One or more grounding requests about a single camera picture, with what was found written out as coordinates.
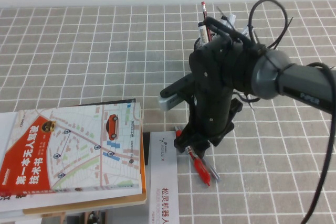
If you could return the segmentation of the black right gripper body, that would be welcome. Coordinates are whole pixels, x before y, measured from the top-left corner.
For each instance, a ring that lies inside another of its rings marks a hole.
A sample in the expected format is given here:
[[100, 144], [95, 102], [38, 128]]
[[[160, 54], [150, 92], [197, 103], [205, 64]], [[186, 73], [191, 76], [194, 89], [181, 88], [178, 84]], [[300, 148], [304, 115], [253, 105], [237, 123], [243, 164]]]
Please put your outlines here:
[[234, 129], [232, 119], [242, 109], [242, 104], [232, 98], [233, 88], [223, 81], [224, 60], [231, 47], [229, 40], [216, 38], [190, 54], [195, 111], [186, 130], [187, 142], [193, 147], [218, 146]]

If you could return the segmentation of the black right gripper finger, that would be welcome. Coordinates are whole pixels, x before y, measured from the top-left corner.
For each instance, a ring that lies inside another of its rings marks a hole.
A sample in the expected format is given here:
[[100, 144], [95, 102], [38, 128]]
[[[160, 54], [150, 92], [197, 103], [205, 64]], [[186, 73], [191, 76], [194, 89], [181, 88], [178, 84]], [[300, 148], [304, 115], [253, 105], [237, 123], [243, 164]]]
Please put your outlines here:
[[174, 140], [174, 147], [180, 152], [183, 153], [187, 146], [190, 144], [190, 130], [177, 130], [176, 138]]
[[198, 157], [204, 157], [205, 151], [210, 147], [210, 143], [208, 140], [196, 141], [192, 144], [192, 148], [194, 152], [198, 155]]

